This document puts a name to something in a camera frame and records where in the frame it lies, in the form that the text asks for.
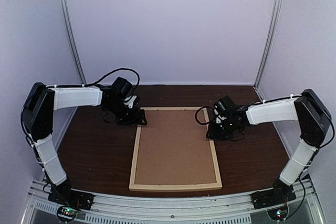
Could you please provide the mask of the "aluminium corner post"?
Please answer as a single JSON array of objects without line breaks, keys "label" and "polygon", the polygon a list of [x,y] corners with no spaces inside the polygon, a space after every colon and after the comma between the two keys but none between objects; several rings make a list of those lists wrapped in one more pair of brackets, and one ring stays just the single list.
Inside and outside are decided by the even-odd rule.
[{"label": "aluminium corner post", "polygon": [[77,49],[77,45],[76,45],[76,41],[74,37],[74,32],[73,32],[73,28],[71,25],[67,0],[60,0],[60,4],[61,4],[62,14],[63,14],[65,28],[66,28],[66,35],[67,35],[67,39],[69,42],[71,55],[75,63],[75,69],[77,71],[77,74],[79,76],[81,83],[86,84],[87,83],[86,77],[85,77],[85,74],[84,74],[84,71],[81,65],[81,61],[79,58],[78,49]]},{"label": "aluminium corner post", "polygon": [[266,42],[262,53],[261,62],[258,68],[257,76],[254,82],[254,88],[257,90],[260,87],[262,77],[266,70],[267,61],[271,52],[272,44],[274,42],[274,37],[276,33],[276,27],[278,24],[281,7],[282,7],[283,0],[274,0],[269,28],[267,32]]}]

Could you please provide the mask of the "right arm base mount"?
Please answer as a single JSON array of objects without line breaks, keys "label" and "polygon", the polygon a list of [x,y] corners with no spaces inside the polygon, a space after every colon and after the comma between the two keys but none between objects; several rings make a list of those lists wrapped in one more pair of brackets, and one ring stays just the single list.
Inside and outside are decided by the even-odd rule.
[{"label": "right arm base mount", "polygon": [[295,200],[296,194],[293,191],[283,192],[275,189],[256,191],[251,194],[251,200],[254,209],[268,208],[275,205],[285,204],[288,201]]}]

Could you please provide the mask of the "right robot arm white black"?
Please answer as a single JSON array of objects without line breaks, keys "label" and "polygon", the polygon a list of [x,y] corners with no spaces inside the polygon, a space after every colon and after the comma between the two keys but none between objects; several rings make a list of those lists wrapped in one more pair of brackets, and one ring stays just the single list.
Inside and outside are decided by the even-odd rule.
[{"label": "right robot arm white black", "polygon": [[299,134],[296,149],[269,192],[269,199],[274,204],[289,196],[293,183],[310,166],[317,153],[335,138],[332,116],[312,89],[249,104],[236,104],[225,96],[214,103],[212,110],[213,118],[206,122],[209,140],[232,141],[235,132],[242,134],[245,128],[264,123],[296,126]]}]

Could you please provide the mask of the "left aluminium corner post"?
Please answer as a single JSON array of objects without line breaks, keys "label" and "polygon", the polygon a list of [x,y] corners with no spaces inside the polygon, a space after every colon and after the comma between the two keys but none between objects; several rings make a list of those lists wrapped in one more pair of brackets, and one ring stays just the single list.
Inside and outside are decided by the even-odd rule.
[{"label": "left aluminium corner post", "polygon": [[77,74],[79,76],[81,83],[86,84],[87,83],[86,77],[85,77],[85,74],[84,74],[84,71],[81,65],[81,61],[79,58],[78,49],[77,49],[77,45],[76,45],[76,41],[74,37],[74,32],[73,32],[73,28],[71,25],[67,0],[60,0],[60,4],[61,4],[62,14],[63,14],[65,28],[66,28],[66,35],[67,35],[67,39],[69,42],[71,55],[75,63],[75,69],[77,71]]}]

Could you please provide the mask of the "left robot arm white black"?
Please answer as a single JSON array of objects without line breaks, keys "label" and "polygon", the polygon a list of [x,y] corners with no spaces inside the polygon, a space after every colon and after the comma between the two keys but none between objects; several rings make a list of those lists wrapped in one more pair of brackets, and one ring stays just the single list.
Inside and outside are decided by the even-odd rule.
[{"label": "left robot arm white black", "polygon": [[53,143],[54,112],[82,106],[99,106],[112,113],[118,125],[147,125],[145,111],[137,106],[139,96],[134,87],[118,77],[110,86],[88,85],[47,86],[36,82],[22,107],[20,122],[27,142],[33,148],[38,164],[50,183],[58,186],[54,192],[64,205],[71,205],[75,192],[63,185],[68,179]]}]

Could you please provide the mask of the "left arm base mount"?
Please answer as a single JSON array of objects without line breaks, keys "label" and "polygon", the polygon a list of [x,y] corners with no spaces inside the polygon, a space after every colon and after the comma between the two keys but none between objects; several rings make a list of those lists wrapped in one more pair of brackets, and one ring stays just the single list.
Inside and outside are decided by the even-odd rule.
[{"label": "left arm base mount", "polygon": [[52,191],[48,196],[48,200],[75,209],[90,210],[93,204],[94,195],[71,190],[70,196],[66,198],[65,196],[61,197],[55,191]]}]

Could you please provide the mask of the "aluminium front rail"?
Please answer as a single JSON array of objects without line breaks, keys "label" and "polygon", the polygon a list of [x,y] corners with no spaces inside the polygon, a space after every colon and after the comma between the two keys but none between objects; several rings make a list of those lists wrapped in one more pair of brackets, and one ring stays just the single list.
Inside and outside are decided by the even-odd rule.
[{"label": "aluminium front rail", "polygon": [[73,223],[277,223],[274,214],[288,207],[285,223],[325,223],[310,179],[294,184],[296,198],[256,209],[251,193],[187,198],[127,197],[95,193],[90,210]]}]

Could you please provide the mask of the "right aluminium corner post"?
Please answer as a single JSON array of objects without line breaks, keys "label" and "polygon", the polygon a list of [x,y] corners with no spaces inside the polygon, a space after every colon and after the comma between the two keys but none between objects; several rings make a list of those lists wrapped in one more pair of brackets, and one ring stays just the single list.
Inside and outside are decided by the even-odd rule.
[{"label": "right aluminium corner post", "polygon": [[282,7],[283,0],[274,0],[269,28],[267,32],[266,42],[262,53],[261,62],[258,68],[257,76],[254,82],[254,88],[257,90],[260,87],[262,77],[266,70],[267,61],[271,52],[272,44],[274,42],[274,37],[276,33],[276,27],[278,24],[281,7]]}]

